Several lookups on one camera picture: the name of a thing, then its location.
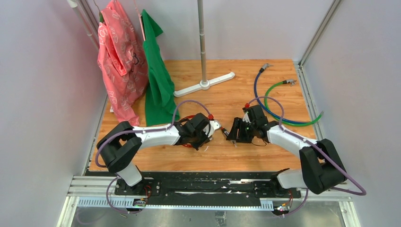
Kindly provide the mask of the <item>red cable lock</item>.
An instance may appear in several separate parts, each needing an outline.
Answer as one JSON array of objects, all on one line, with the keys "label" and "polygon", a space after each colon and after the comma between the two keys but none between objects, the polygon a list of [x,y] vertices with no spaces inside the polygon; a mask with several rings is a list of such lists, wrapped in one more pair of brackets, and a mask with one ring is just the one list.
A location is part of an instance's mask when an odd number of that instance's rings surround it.
[{"label": "red cable lock", "polygon": [[182,118],[180,128],[183,132],[182,138],[177,145],[199,150],[201,146],[212,140],[215,131],[220,130],[224,136],[228,131],[215,119],[208,119],[205,115],[198,113]]}]

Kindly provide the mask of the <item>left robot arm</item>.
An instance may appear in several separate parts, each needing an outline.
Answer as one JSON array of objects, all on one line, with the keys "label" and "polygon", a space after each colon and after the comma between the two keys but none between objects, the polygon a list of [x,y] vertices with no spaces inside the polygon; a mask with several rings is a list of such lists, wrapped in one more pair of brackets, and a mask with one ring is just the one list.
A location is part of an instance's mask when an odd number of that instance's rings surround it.
[{"label": "left robot arm", "polygon": [[131,194],[140,195],[145,183],[140,170],[132,162],[139,150],[167,145],[190,145],[198,150],[212,140],[220,126],[218,121],[202,113],[155,127],[133,127],[127,121],[121,122],[98,142],[96,157],[102,158],[109,173],[125,181]]}]

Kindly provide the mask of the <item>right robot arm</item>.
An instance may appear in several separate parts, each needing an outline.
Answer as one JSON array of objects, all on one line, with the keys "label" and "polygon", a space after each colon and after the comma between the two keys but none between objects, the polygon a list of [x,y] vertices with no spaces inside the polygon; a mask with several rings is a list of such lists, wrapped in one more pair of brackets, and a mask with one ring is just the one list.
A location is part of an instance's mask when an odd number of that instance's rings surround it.
[{"label": "right robot arm", "polygon": [[279,125],[278,121],[268,121],[259,105],[244,107],[243,111],[242,118],[234,118],[226,140],[252,143],[254,138],[259,138],[300,160],[300,169],[287,168],[272,175],[270,191],[275,197],[283,197],[290,188],[305,188],[320,194],[347,180],[344,165],[330,140],[307,138]]}]

